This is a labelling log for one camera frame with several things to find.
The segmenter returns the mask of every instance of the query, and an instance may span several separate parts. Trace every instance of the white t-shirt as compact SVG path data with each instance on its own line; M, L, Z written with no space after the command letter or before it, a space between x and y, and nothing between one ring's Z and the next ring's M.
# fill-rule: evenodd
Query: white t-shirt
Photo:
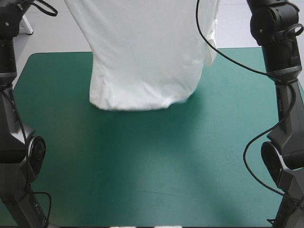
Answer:
M105 110L167 108L197 87L215 53L201 39L196 0L65 0L94 54L90 102ZM219 0L199 19L215 43Z

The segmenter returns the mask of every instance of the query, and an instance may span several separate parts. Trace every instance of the green mat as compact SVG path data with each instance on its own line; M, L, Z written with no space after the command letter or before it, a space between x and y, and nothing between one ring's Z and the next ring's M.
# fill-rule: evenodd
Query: green mat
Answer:
M259 48L224 49L265 70ZM47 142L34 190L61 226L268 226L281 197L247 172L246 143L277 121L274 83L218 57L184 104L106 112L89 103L92 53L32 55L16 86L23 121ZM256 142L252 169L272 180ZM47 210L48 201L39 197ZM0 225L14 225L0 205Z

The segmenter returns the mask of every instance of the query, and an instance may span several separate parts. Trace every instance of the gray floor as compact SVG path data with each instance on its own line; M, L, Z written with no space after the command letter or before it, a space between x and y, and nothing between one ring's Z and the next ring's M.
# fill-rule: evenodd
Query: gray floor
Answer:
M28 57L41 52L90 51L90 46L75 23L63 0L48 0L59 14L48 17L31 7L26 16L34 34L21 33L15 38L18 75L22 72ZM304 0L293 0L304 12ZM251 13L246 0L221 0L218 13L217 45L219 48L257 47L251 37L249 23ZM299 45L304 56L304 35L299 37ZM304 85L304 72L300 76Z

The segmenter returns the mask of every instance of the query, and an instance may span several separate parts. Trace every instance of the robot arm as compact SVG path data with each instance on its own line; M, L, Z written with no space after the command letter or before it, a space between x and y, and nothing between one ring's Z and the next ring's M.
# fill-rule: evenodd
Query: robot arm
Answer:
M57 11L38 0L54 13ZM19 117L12 82L17 76L13 37L19 34L22 16L34 0L0 0L0 199L20 228L53 227L48 223L31 183L37 178L46 152L43 138Z
M288 0L247 0L252 12L251 34L262 46L266 70L274 79L279 120L285 120L262 145L263 161L277 187L285 193L274 228L304 226L304 104L297 77L302 70L296 36L303 32L299 9Z

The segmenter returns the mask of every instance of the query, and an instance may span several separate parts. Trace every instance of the white stand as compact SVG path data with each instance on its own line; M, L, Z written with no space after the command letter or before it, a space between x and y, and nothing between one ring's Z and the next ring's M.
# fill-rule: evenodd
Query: white stand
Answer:
M32 35L34 33L34 30L25 15L23 15L20 25L25 29L27 34Z

